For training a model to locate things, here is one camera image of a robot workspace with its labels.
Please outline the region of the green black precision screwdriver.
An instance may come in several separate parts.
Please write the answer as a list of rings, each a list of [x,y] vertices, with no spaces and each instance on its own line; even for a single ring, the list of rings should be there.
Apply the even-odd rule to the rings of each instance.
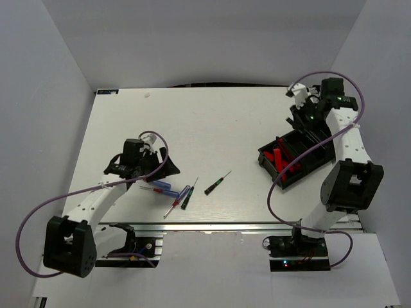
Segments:
[[[186,197],[184,198],[184,201],[182,202],[182,205],[180,206],[180,208],[182,210],[186,210],[188,203],[190,201],[191,195],[193,194],[193,191],[195,189],[195,185],[198,181],[198,178],[195,180],[194,184],[191,186],[191,188],[189,189],[189,192],[187,193]]]

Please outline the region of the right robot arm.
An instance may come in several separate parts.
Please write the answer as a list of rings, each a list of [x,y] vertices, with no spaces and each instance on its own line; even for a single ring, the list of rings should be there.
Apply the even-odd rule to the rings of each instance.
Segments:
[[[354,97],[344,94],[346,80],[347,76],[340,73],[332,73],[330,78],[324,79],[317,102],[312,102],[311,92],[300,81],[290,85],[286,93],[295,100],[290,109],[293,117],[289,120],[294,128],[311,132],[326,124],[331,135],[299,156],[290,157],[286,164],[280,161],[281,154],[275,149],[277,176],[273,184],[285,185],[289,170],[299,174],[307,171],[304,158],[326,144],[333,143],[335,151],[335,164],[321,186],[320,203],[293,226],[300,234],[290,239],[290,249],[299,256],[311,251],[313,241],[322,238],[338,220],[367,209],[383,178],[383,168],[372,163],[358,127],[365,103],[357,103]]]

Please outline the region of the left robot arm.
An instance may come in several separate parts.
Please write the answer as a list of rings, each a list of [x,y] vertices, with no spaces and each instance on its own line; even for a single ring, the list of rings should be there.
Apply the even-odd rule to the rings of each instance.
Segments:
[[[96,261],[112,252],[122,256],[136,248],[134,229],[114,223],[99,229],[109,209],[139,180],[153,178],[164,168],[168,147],[157,153],[153,145],[159,134],[143,132],[127,139],[121,154],[108,164],[96,187],[65,216],[52,217],[46,227],[43,265],[58,272],[86,277]]]

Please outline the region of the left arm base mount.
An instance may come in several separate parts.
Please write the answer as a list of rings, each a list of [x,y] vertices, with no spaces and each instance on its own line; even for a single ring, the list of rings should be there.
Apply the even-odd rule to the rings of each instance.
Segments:
[[[163,235],[140,232],[127,224],[99,226],[94,233],[101,268],[156,268],[162,253]]]

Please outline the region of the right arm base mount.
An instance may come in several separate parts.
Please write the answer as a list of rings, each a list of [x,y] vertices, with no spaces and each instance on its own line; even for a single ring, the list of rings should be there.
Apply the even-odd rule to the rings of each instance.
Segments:
[[[291,236],[269,236],[262,245],[269,252],[271,273],[331,270],[324,238],[296,246]]]

